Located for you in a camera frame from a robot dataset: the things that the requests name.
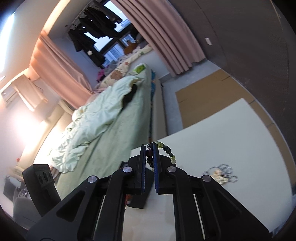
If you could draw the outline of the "black jewelry box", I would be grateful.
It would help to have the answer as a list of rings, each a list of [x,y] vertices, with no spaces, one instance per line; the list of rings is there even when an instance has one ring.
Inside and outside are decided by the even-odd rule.
[[[148,195],[126,195],[125,204],[131,208],[144,209]]]

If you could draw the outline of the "bed with green sheet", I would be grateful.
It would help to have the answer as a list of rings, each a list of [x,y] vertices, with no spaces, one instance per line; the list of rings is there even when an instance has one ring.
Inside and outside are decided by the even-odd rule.
[[[60,173],[57,191],[65,198],[89,176],[103,178],[115,172],[122,162],[128,161],[131,150],[147,144],[155,132],[152,128],[152,110],[158,87],[155,72],[147,64],[138,64],[140,73],[132,71],[126,76],[143,77],[144,82],[137,85],[137,92],[126,108],[121,109],[113,123],[100,137],[94,139],[74,171]]]

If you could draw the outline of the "light green duvet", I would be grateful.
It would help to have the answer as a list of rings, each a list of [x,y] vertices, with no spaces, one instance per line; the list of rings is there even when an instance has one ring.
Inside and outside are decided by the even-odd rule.
[[[123,98],[143,77],[126,76],[107,87],[92,102],[76,109],[72,122],[65,128],[49,158],[60,173],[72,172],[89,144],[100,137],[113,123],[123,107]]]

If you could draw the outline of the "white air conditioner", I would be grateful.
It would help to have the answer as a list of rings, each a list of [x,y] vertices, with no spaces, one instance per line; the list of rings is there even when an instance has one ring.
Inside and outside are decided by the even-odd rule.
[[[48,108],[50,104],[43,94],[43,90],[24,74],[13,80],[12,83],[1,92],[4,107],[7,108],[17,96],[32,112],[37,109]]]

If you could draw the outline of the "black garment on bed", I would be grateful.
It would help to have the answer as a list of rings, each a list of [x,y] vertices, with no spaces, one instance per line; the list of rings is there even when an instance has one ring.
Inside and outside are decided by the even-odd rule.
[[[137,92],[137,85],[133,84],[131,91],[128,94],[126,94],[122,99],[122,109],[126,108],[128,103],[132,101],[136,92]]]

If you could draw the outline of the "brown cardboard sheet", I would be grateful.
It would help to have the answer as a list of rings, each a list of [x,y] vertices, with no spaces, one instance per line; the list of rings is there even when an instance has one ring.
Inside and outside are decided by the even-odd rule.
[[[259,102],[236,80],[218,70],[176,92],[183,127],[189,127],[243,98],[256,112],[274,138],[285,161],[292,155],[280,130]]]

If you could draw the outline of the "floral patterned quilt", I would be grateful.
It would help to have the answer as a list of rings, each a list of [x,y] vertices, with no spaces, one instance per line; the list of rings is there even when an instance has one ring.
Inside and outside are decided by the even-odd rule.
[[[103,89],[113,85],[128,73],[131,64],[142,55],[152,51],[153,48],[147,44],[143,48],[137,47],[132,53],[119,58],[116,67],[112,70],[102,81],[100,81],[94,88],[94,92],[102,92]]]

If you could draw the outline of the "pink curtain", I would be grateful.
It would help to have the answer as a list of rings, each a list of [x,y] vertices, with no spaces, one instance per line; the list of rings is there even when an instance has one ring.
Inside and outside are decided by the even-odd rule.
[[[85,105],[94,94],[85,73],[44,31],[38,37],[30,66],[49,87],[76,109]]]
[[[151,45],[172,76],[188,71],[205,54],[169,1],[112,1]]]

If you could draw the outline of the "white wall switch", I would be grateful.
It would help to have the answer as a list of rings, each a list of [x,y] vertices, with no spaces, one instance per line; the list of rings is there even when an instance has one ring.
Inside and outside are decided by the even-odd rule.
[[[210,41],[209,38],[205,38],[205,41],[206,41],[206,43],[207,43],[208,45],[212,45],[212,43],[211,43],[211,41]]]

